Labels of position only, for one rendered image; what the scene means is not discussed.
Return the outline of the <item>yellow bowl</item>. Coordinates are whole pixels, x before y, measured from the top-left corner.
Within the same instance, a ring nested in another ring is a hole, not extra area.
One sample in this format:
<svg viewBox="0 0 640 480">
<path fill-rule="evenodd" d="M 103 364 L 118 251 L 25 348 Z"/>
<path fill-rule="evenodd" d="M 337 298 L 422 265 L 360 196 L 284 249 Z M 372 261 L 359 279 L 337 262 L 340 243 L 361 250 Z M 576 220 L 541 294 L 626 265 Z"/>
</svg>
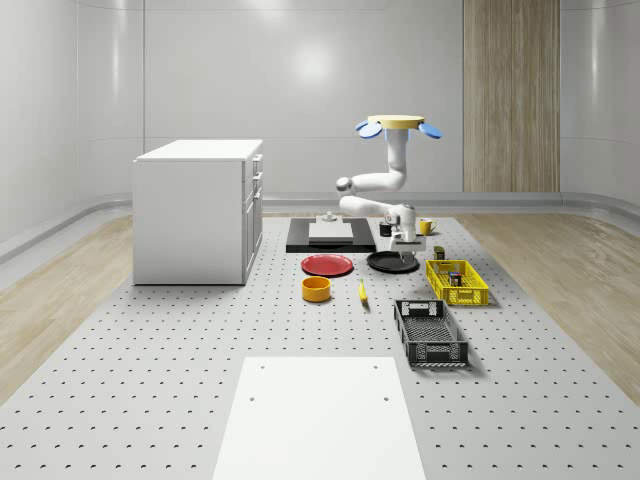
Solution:
<svg viewBox="0 0 640 480">
<path fill-rule="evenodd" d="M 308 302 L 321 303 L 331 297 L 331 281 L 322 276 L 310 276 L 302 281 L 302 297 Z"/>
</svg>

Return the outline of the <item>white board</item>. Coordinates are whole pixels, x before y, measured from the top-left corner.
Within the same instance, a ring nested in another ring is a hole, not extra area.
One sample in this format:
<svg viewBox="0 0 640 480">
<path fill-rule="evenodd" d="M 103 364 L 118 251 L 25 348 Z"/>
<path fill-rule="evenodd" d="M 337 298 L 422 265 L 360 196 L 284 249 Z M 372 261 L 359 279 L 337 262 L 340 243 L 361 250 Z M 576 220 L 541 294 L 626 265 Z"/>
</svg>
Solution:
<svg viewBox="0 0 640 480">
<path fill-rule="evenodd" d="M 394 359 L 246 358 L 213 480 L 425 480 Z"/>
</svg>

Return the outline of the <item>yellow basket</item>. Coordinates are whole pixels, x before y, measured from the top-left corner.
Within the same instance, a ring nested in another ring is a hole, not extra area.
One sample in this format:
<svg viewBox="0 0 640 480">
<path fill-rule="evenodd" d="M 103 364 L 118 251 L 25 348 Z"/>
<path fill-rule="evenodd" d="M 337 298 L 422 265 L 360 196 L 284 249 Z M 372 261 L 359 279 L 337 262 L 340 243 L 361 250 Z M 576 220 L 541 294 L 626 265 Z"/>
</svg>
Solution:
<svg viewBox="0 0 640 480">
<path fill-rule="evenodd" d="M 452 287 L 449 273 L 462 274 L 463 285 Z M 472 265 L 466 260 L 428 260 L 426 277 L 436 296 L 449 305 L 487 305 L 489 288 Z"/>
</svg>

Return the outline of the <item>dark grey basket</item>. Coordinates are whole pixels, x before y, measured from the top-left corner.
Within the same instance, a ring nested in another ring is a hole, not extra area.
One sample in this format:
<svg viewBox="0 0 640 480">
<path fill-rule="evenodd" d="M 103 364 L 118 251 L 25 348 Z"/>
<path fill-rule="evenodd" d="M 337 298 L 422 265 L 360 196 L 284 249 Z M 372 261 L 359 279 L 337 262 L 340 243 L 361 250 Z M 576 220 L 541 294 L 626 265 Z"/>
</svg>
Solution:
<svg viewBox="0 0 640 480">
<path fill-rule="evenodd" d="M 410 364 L 464 366 L 468 340 L 442 300 L 396 300 L 396 325 Z"/>
</svg>

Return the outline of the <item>red plate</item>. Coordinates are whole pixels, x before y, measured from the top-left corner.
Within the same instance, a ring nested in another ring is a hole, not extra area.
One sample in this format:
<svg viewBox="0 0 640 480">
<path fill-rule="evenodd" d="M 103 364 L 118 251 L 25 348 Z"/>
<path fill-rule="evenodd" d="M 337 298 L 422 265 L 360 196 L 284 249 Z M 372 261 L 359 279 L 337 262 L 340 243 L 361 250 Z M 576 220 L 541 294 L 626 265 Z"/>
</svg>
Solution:
<svg viewBox="0 0 640 480">
<path fill-rule="evenodd" d="M 353 263 L 342 255 L 317 254 L 304 258 L 301 268 L 312 276 L 338 277 L 349 274 L 353 270 Z"/>
</svg>

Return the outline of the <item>black stove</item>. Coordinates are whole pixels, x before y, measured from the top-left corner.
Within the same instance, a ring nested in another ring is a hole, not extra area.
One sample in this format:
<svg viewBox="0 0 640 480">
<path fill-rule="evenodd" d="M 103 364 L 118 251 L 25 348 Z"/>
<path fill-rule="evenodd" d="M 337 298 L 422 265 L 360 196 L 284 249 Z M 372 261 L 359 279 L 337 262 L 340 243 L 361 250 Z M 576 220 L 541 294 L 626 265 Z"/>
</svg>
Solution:
<svg viewBox="0 0 640 480">
<path fill-rule="evenodd" d="M 329 236 L 322 233 L 313 238 L 309 236 L 309 226 L 317 222 L 325 224 L 320 217 L 292 218 L 286 242 L 287 253 L 373 253 L 376 244 L 366 218 L 338 216 L 334 222 L 327 222 L 330 230 L 350 226 L 351 236 Z"/>
</svg>

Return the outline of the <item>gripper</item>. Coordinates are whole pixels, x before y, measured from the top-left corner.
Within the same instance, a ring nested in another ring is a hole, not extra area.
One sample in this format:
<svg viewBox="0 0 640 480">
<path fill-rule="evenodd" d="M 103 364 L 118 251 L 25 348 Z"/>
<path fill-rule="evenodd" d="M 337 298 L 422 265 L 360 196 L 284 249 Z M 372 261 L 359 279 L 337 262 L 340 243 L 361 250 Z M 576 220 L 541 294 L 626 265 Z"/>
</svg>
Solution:
<svg viewBox="0 0 640 480">
<path fill-rule="evenodd" d="M 413 241 L 405 241 L 402 237 L 392 237 L 390 240 L 390 250 L 399 254 L 404 265 L 415 263 L 415 254 L 426 249 L 424 237 L 416 237 Z"/>
</svg>

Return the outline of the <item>white cabinet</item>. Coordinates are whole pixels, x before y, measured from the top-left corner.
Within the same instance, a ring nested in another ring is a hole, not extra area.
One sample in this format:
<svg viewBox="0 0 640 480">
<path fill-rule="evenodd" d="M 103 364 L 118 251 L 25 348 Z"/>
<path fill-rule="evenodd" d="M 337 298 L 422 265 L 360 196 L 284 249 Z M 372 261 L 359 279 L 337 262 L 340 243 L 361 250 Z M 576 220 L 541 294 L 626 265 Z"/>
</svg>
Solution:
<svg viewBox="0 0 640 480">
<path fill-rule="evenodd" d="M 260 139 L 176 140 L 133 163 L 133 280 L 243 285 L 262 240 Z"/>
</svg>

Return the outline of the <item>black plate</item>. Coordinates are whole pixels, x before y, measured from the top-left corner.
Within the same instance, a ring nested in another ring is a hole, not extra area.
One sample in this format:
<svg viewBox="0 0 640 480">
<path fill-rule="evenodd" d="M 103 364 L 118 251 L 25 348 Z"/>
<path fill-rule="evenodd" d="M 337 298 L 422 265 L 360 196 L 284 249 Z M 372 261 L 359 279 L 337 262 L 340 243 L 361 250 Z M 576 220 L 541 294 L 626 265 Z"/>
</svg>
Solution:
<svg viewBox="0 0 640 480">
<path fill-rule="evenodd" d="M 419 269 L 419 262 L 411 252 L 379 251 L 367 257 L 368 265 L 384 273 L 403 274 Z"/>
</svg>

